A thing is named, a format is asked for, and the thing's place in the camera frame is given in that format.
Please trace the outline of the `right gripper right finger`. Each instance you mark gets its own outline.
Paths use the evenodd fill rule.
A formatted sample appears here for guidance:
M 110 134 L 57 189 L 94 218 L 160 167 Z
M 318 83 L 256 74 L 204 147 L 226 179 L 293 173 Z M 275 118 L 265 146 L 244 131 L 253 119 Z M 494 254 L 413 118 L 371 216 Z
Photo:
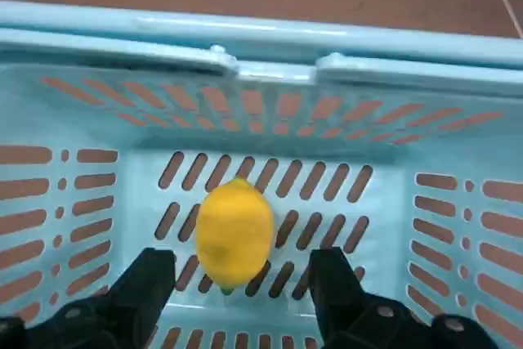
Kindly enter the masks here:
M 340 248 L 310 254 L 309 290 L 325 348 L 496 348 L 474 320 L 440 314 L 430 324 L 403 303 L 364 291 Z

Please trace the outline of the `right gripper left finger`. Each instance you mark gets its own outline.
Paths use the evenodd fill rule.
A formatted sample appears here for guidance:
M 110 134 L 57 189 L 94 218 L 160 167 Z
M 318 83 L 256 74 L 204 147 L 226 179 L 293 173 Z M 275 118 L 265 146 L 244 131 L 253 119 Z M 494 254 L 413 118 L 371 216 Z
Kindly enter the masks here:
M 107 293 L 69 302 L 31 328 L 1 318 L 2 348 L 143 348 L 175 288 L 176 257 L 145 248 Z

